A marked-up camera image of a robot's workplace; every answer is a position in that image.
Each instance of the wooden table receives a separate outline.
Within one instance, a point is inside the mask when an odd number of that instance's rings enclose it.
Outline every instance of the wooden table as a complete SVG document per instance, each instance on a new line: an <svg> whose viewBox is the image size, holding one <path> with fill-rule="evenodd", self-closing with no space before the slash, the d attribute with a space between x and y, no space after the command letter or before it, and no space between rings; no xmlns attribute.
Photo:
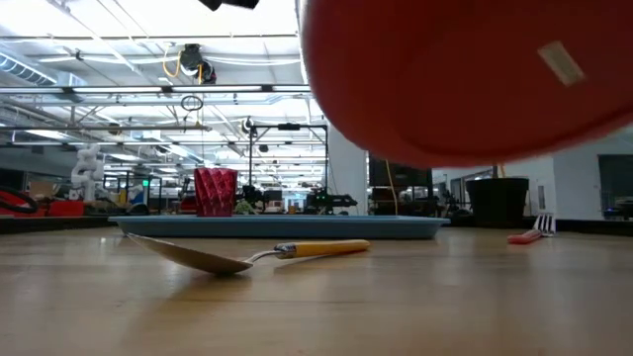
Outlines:
<svg viewBox="0 0 633 356"><path fill-rule="evenodd" d="M115 228L0 236L2 355L632 355L633 239L444 228L233 278ZM178 239L245 257L278 241Z"/></svg>

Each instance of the table surface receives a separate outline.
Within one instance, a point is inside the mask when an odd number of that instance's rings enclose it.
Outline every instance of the table surface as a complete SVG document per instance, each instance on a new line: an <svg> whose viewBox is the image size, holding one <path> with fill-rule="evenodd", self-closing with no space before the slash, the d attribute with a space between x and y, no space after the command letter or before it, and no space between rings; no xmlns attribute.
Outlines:
<svg viewBox="0 0 633 356"><path fill-rule="evenodd" d="M232 278L116 228L0 236L3 355L631 355L633 239L443 228ZM174 239L246 257L280 240Z"/></svg>

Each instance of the black planter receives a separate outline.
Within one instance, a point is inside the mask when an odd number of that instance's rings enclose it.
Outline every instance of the black planter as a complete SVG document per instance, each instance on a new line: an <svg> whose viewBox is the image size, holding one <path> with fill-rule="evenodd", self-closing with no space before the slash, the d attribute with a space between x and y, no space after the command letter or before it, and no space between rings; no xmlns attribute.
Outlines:
<svg viewBox="0 0 633 356"><path fill-rule="evenodd" d="M522 226L528 187L527 178L493 178L466 182L477 226Z"/></svg>

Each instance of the white robot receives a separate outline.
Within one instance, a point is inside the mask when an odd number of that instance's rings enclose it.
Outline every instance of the white robot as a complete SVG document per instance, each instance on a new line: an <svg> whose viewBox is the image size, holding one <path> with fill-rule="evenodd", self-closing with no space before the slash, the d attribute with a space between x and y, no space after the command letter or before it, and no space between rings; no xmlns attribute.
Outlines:
<svg viewBox="0 0 633 356"><path fill-rule="evenodd" d="M88 144L77 152L79 161L72 169L70 181L73 189L70 192L70 200L80 200L81 188L83 188L83 201L95 200L95 182L103 179L103 162L97 160L97 154L101 147L97 143Z"/></svg>

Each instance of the blue tray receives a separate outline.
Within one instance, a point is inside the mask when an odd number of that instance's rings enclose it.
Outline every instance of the blue tray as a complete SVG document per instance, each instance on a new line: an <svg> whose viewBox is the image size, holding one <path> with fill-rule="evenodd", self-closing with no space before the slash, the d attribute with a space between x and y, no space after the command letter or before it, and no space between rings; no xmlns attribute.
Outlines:
<svg viewBox="0 0 633 356"><path fill-rule="evenodd" d="M111 217L124 232L150 237L420 238L447 219L389 216Z"/></svg>

